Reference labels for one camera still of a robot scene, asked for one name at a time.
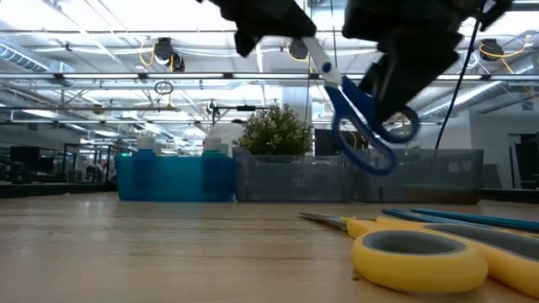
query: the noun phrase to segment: scissors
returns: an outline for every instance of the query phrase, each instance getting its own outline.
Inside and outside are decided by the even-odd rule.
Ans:
[[[300,215],[347,231],[355,239],[355,270],[374,284],[400,291],[450,294],[474,290],[487,278],[487,261],[471,244],[354,217]]]
[[[379,135],[384,141],[393,144],[403,144],[412,140],[419,131],[419,117],[408,106],[404,106],[399,112],[410,121],[410,130],[407,135],[395,136],[384,128],[381,123],[375,122],[375,109],[377,106],[376,96],[362,92],[349,78],[342,76],[337,68],[334,68],[328,54],[314,37],[303,38],[303,43],[309,50],[314,64],[320,71],[324,80],[324,89],[334,105],[334,119],[332,132],[344,154],[356,166],[370,174],[386,175],[397,166],[397,158],[392,150],[380,141]],[[356,110],[365,118],[365,122],[356,113]],[[347,119],[375,147],[387,160],[385,167],[375,167],[358,156],[355,149],[348,144],[340,133],[341,121]]]
[[[539,299],[539,240],[536,238],[462,224],[420,223],[386,217],[363,221],[354,217],[300,215],[345,228],[355,238],[352,247],[355,269],[375,284],[395,290],[449,293],[472,290],[481,284],[480,278],[488,274]],[[393,235],[377,236],[380,231],[392,231]],[[451,250],[455,243],[443,244],[439,237],[459,242],[465,249],[462,253]],[[446,252],[429,253],[433,249]],[[402,276],[394,271],[407,274]]]

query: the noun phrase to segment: wooden table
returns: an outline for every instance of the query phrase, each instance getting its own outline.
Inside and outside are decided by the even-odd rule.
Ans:
[[[447,296],[354,280],[351,238],[296,216],[371,218],[382,206],[412,207],[124,203],[114,194],[6,199],[0,201],[0,301],[535,301],[492,280]],[[429,208],[539,219],[534,205]]]

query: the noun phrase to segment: blue scissor handle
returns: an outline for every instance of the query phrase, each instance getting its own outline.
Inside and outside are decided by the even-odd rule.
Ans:
[[[395,136],[387,131],[383,125],[374,121],[376,109],[376,102],[374,101],[374,98],[366,93],[361,92],[358,87],[346,76],[343,77],[343,93],[361,112],[361,114],[363,114],[371,130],[380,135],[383,140],[389,143],[403,144],[409,142],[417,135],[419,131],[419,117],[408,106],[403,106],[403,108],[399,110],[399,113],[404,115],[410,121],[410,133],[406,136]]]
[[[343,77],[343,80],[344,82],[346,82],[346,80],[350,81],[347,77]],[[324,88],[326,89],[329,98],[333,102],[335,109],[332,132],[337,139],[337,143],[343,149],[344,154],[350,159],[352,163],[364,169],[370,174],[380,176],[389,174],[397,166],[397,158],[395,157],[395,154],[393,154],[392,150],[374,136],[371,129],[369,129],[369,127],[361,121],[360,117],[358,117],[354,109],[352,109],[352,107],[338,88],[330,86],[325,86]],[[355,152],[355,149],[350,147],[348,142],[346,142],[346,140],[343,139],[340,134],[340,121],[343,119],[350,120],[352,125],[354,125],[354,127],[371,143],[371,145],[374,146],[382,155],[386,157],[386,159],[389,161],[389,164],[385,168],[374,167],[370,163],[363,162],[358,157]]]

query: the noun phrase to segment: potted plant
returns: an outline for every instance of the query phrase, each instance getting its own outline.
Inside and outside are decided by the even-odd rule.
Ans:
[[[288,104],[283,108],[272,105],[269,109],[251,114],[242,137],[234,144],[246,148],[255,156],[303,156],[311,151],[311,126],[299,120]],[[285,157],[268,158],[276,161]]]

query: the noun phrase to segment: gray storage bin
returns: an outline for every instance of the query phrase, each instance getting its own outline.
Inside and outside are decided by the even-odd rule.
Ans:
[[[350,202],[353,180],[344,156],[253,156],[232,149],[236,200],[265,202]]]
[[[353,200],[360,202],[475,204],[483,174],[483,150],[395,149],[398,166],[387,176],[359,168],[354,174]],[[375,150],[359,151],[381,166]]]

